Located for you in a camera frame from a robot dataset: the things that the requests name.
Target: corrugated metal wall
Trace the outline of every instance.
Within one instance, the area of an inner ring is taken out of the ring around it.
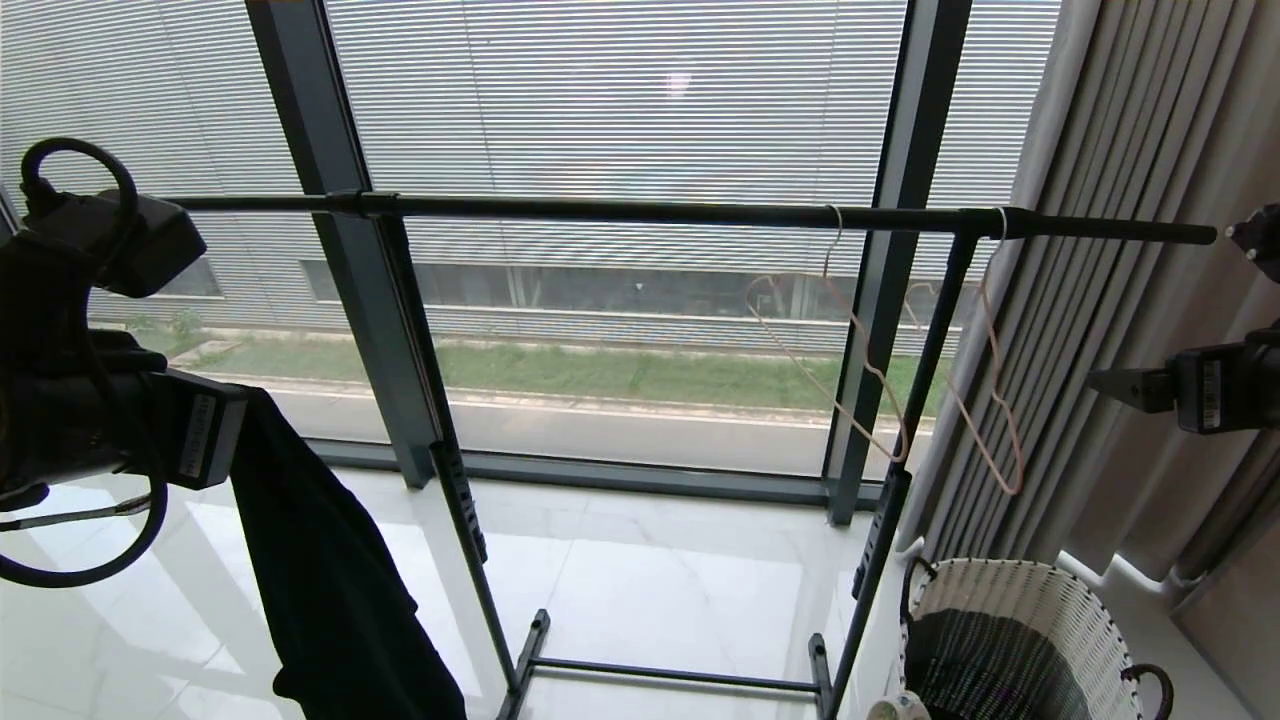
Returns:
[[[332,0],[361,140],[383,188],[644,200],[870,200],[902,1]],[[238,3],[0,1],[0,178],[36,140],[102,143],[146,192],[297,192]],[[975,3],[933,205],[1002,199],[1055,3]],[[108,178],[55,158],[60,186]],[[99,297],[95,313],[210,325],[340,329],[298,260],[310,219],[204,215],[220,299]],[[835,256],[854,274],[860,233]],[[422,263],[814,270],[831,233],[760,228],[415,220]],[[940,277],[946,240],[914,273]],[[750,320],[431,307],[439,332],[765,348]],[[778,322],[838,351],[841,323]],[[900,351],[918,345],[902,333]]]

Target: black garment rack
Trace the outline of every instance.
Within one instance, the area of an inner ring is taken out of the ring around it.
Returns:
[[[393,192],[337,192],[307,196],[251,196],[251,197],[179,197],[173,202],[189,211],[255,211],[255,213],[311,213],[333,214],[372,219],[381,229],[384,255],[396,275],[413,278],[410,263],[408,237],[404,231],[406,217],[453,217],[518,220],[563,220],[563,222],[611,222],[611,223],[658,223],[658,224],[719,224],[755,227],[794,227],[829,229],[884,229],[904,232],[943,232],[954,236],[947,256],[947,269],[938,291],[937,305],[929,322],[920,363],[916,366],[911,391],[904,413],[904,427],[899,432],[895,455],[901,452],[902,443],[910,443],[924,410],[925,396],[938,359],[946,331],[951,324],[956,302],[960,297],[965,273],[973,261],[978,241],[983,237],[993,240],[1019,240],[1037,236],[1060,238],[1108,238],[1134,240],[1147,242],[1171,242],[1184,245],[1210,245],[1217,237],[1217,231],[1204,225],[1174,223],[1151,223],[1139,220],[1107,220],[1089,218],[1064,218],[1042,215],[1021,208],[963,209],[963,210],[906,210],[872,208],[836,208],[829,205],[732,205],[732,204],[669,204],[669,202],[616,202],[616,201],[567,201],[543,199],[502,199],[502,197],[411,197]],[[430,332],[416,283],[403,283],[402,307],[411,309],[415,316],[406,322],[406,331],[416,333],[416,347],[431,348]],[[548,657],[541,647],[550,630],[550,615],[539,610],[530,625],[529,635],[517,660],[512,660],[498,621],[498,611],[484,573],[484,538],[479,532],[462,452],[458,447],[453,420],[444,397],[444,383],[439,368],[433,361],[425,368],[433,377],[428,378],[431,393],[431,413],[440,424],[439,437],[443,438],[430,447],[436,477],[443,486],[449,515],[457,530],[458,541],[466,559],[481,611],[489,626],[503,676],[507,682],[507,694],[498,720],[515,720],[534,673],[539,667],[553,667],[581,673],[602,673],[631,675],[663,680],[681,680],[716,685],[758,688],[767,691],[788,691],[810,693],[822,720],[835,720],[841,701],[849,687],[854,659],[861,644],[867,623],[870,618],[872,602],[879,588],[884,564],[888,560],[893,533],[906,502],[911,475],[906,471],[906,460],[891,462],[876,507],[876,516],[867,538],[861,562],[854,575],[852,594],[855,598],[854,616],[849,624],[845,646],[836,666],[835,680],[827,660],[827,647],[820,633],[809,638],[809,660],[813,669],[812,682],[781,680],[769,678],[750,678],[741,675],[718,675],[712,673],[692,673],[660,667],[641,667],[634,665],[613,665],[586,660],[567,660]]]

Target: curtain fold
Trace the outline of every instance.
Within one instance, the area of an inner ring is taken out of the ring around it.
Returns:
[[[1267,79],[1280,59],[1277,31],[1280,6],[1249,0],[1064,8],[1014,204],[1222,227],[1275,200],[1280,92]],[[1018,497],[1000,492],[948,402],[900,542],[923,534],[931,559],[1052,561],[1066,548],[1098,571],[1119,550],[1153,578],[1185,550],[1179,573],[1202,573],[1225,530],[1266,495],[1275,441],[1189,436],[1169,415],[1098,397],[1084,379],[1096,368],[1158,366],[1176,350],[1239,340],[1280,315],[1280,288],[1225,241],[1033,238],[1001,255],[991,270],[997,382],[1019,421],[1025,487]],[[970,327],[980,329],[980,318]],[[963,341],[955,379],[1009,475],[1011,445],[989,400],[991,351],[977,329]]]

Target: white woven basket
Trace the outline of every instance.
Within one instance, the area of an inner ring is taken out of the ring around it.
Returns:
[[[1137,678],[1155,675],[1083,580],[1014,560],[918,560],[902,588],[899,683],[933,720],[1142,720]]]

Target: white tile floor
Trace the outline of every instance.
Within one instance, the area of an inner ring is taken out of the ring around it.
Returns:
[[[492,717],[502,678],[438,483],[410,492],[393,475],[342,477],[378,520],[470,714]],[[41,511],[104,505],[136,489],[124,479],[64,486]],[[475,495],[485,569],[513,652],[540,607],[552,615],[544,653],[558,657],[808,680],[812,633],[824,634],[832,661],[840,652],[867,518],[841,530],[806,509],[485,482]],[[301,717],[270,692],[279,662],[230,498],[229,487],[177,491],[160,542],[108,582],[0,588],[0,719]],[[9,533],[0,552],[83,568],[119,552],[136,521]],[[890,602],[877,603],[846,717],[861,717],[883,691],[896,656],[900,578],[900,570],[886,578]],[[1158,598],[1124,578],[1103,584],[1121,626],[1142,628],[1129,632],[1139,659],[1151,648],[1183,687],[1179,716],[1245,717],[1162,614],[1149,611]],[[805,696],[699,689],[544,674],[521,717],[814,716]]]

